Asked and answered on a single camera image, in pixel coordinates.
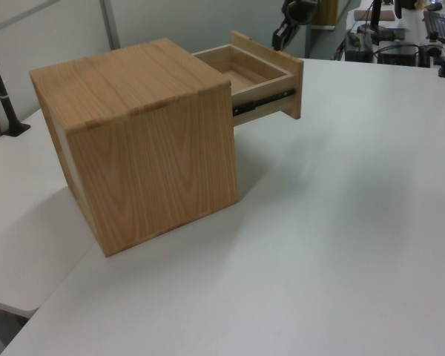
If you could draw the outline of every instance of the white table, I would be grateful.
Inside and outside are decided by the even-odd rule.
[[[308,60],[234,131],[238,204],[94,245],[3,355],[445,356],[445,79]]]
[[[31,317],[94,243],[41,111],[0,138],[0,309]]]

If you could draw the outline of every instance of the wooden panel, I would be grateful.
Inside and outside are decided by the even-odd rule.
[[[252,39],[249,37],[236,31],[231,32],[231,44],[293,74],[295,79],[294,89],[297,91],[294,95],[295,100],[293,101],[293,105],[290,108],[284,109],[283,112],[287,113],[294,119],[299,119],[302,100],[303,62],[288,55],[287,53],[277,52],[275,50],[271,50],[270,48],[264,47],[261,44],[252,41]]]
[[[256,85],[256,83],[251,81],[245,73],[241,73],[240,71],[227,70],[223,73],[226,76],[229,76],[229,79],[231,80],[231,92],[233,94]]]
[[[259,119],[260,117],[270,115],[271,113],[290,110],[295,101],[295,98],[290,96],[288,98],[277,100],[276,102],[269,102],[268,104],[259,106],[255,110],[243,113],[242,115],[237,115],[234,117],[234,126],[245,124],[246,122]]]
[[[87,220],[87,222],[90,226],[90,229],[92,230],[94,235],[96,235],[96,226],[94,223],[94,219],[93,219],[92,214],[89,210],[87,202],[85,202],[85,193],[82,193],[83,192],[82,188],[81,189],[77,188],[76,183],[73,179],[73,174],[71,173],[70,165],[67,162],[66,154],[65,154],[65,151],[63,150],[63,145],[60,142],[58,132],[55,128],[52,113],[50,112],[50,109],[49,109],[47,103],[43,100],[43,96],[41,95],[39,89],[35,86],[35,82],[33,80],[32,80],[32,82],[33,82],[33,86],[35,87],[35,91],[36,91],[36,95],[38,97],[39,104],[42,108],[44,120],[46,121],[47,128],[50,131],[51,139],[53,141],[54,148],[56,149],[56,154],[58,155],[59,163],[61,164],[63,174],[65,175],[67,186],[71,190],[71,193],[73,193],[74,198],[76,199],[79,207],[81,208],[84,218]]]
[[[292,75],[273,79],[259,85],[246,88],[232,95],[232,105],[237,106],[247,102],[266,98],[271,95],[282,93],[285,90],[293,89],[295,78]]]
[[[227,85],[167,39],[30,72],[67,134],[125,120]]]
[[[106,256],[237,201],[230,87],[68,137]]]
[[[336,26],[340,19],[345,15],[346,8],[349,6],[350,2],[351,0],[348,0],[344,5],[339,5],[338,0],[320,0],[320,10],[313,20],[313,25]]]
[[[201,52],[193,53],[193,56],[202,60],[212,68],[224,73],[231,69],[231,45],[211,48]]]
[[[337,0],[320,0],[320,9],[313,20],[314,25],[335,26],[337,22]]]

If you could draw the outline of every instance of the open drawer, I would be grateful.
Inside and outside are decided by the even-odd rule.
[[[234,125],[283,111],[300,118],[303,62],[231,32],[231,43],[193,53],[231,80]]]

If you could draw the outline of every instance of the wooden side panel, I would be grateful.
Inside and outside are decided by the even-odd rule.
[[[64,131],[62,131],[62,128],[56,123],[56,120],[53,119],[53,114],[51,113],[49,106],[44,101],[43,96],[39,92],[34,82],[33,86],[35,88],[39,104],[42,108],[47,128],[50,131],[51,139],[53,140],[54,148],[56,149],[56,154],[58,155],[59,163],[61,164],[61,168],[63,174],[65,175],[67,185],[69,186],[71,193],[73,193],[74,198],[81,208],[82,214],[88,221],[90,229],[92,230],[94,235],[96,235],[96,226],[94,224],[94,219],[86,202],[85,192],[83,191],[78,172],[74,167],[73,157],[71,156],[69,148],[67,147],[67,140]]]
[[[231,44],[239,47],[249,53],[258,56],[274,65],[281,67],[284,70],[292,73],[295,78],[295,94],[294,104],[285,109],[283,112],[290,115],[294,119],[300,118],[301,104],[302,104],[302,83],[303,83],[303,61],[284,52],[277,52],[270,48],[264,47],[261,44],[253,41],[251,38],[238,33],[231,32]]]
[[[288,98],[259,106],[255,108],[255,110],[243,113],[242,115],[237,115],[234,117],[234,126],[245,124],[246,122],[259,119],[260,117],[267,116],[278,111],[286,112],[293,107],[294,101],[295,98],[293,96],[289,96]]]
[[[106,256],[237,201],[229,86],[68,137]]]
[[[193,53],[193,56],[221,73],[231,69],[231,46],[229,44]]]

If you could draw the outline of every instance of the cubicle wall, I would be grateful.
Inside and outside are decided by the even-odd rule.
[[[227,44],[231,30],[268,47],[283,0],[106,0],[122,47],[168,37],[190,52]],[[305,28],[286,50],[304,57]]]
[[[282,0],[29,0],[19,21],[16,9],[0,26],[0,71],[19,119],[38,110],[29,70],[110,49],[108,35],[127,47],[167,37],[190,52],[227,44],[231,30],[271,45],[280,26]],[[6,7],[1,15],[6,15]],[[286,52],[304,56],[302,27]]]
[[[99,0],[55,1],[0,29],[0,71],[19,119],[39,108],[29,70],[107,50]]]

